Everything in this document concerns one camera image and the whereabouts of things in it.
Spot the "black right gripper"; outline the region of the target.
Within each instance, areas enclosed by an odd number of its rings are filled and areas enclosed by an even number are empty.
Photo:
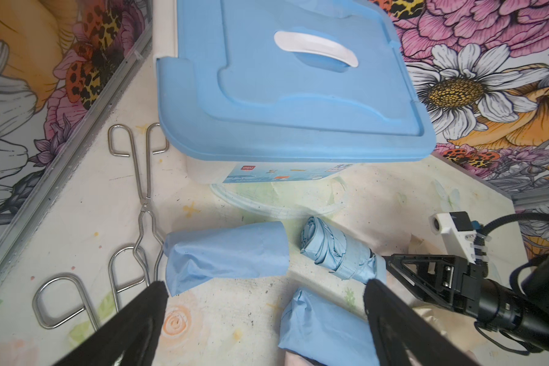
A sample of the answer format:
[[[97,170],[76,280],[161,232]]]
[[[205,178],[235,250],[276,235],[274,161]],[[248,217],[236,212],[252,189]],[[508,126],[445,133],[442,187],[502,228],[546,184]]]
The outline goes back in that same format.
[[[459,256],[393,254],[386,268],[413,296],[455,313],[477,316],[487,265]]]

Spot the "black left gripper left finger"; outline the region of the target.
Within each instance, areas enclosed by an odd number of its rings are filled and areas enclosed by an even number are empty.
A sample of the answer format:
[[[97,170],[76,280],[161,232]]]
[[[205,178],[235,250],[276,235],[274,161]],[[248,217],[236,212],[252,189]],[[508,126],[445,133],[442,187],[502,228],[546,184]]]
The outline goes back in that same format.
[[[169,299],[164,282],[153,282],[57,365],[151,365]]]

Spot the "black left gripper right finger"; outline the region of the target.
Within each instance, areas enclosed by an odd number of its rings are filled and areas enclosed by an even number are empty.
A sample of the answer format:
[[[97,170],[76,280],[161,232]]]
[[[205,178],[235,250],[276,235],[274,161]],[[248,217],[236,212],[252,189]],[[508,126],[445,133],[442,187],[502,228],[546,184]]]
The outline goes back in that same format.
[[[364,308],[381,365],[476,365],[427,324],[384,283],[373,279],[364,290]]]

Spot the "blue umbrella sleeve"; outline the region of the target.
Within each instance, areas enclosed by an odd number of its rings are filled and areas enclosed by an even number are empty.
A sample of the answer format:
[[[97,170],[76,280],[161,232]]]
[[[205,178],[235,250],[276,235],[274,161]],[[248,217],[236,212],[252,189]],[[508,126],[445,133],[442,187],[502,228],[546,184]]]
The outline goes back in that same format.
[[[307,288],[283,311],[278,347],[323,365],[380,363],[368,323]]]
[[[284,276],[291,261],[281,222],[169,233],[163,252],[168,258],[166,285],[172,296],[215,278]]]

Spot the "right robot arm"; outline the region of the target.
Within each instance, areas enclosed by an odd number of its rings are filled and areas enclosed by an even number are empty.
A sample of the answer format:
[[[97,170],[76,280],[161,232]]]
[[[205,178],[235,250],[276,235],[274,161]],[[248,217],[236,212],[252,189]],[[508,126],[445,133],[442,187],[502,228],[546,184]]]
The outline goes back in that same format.
[[[385,261],[418,300],[473,318],[482,336],[499,332],[521,345],[518,355],[549,352],[549,255],[516,268],[509,287],[459,256],[400,254]]]

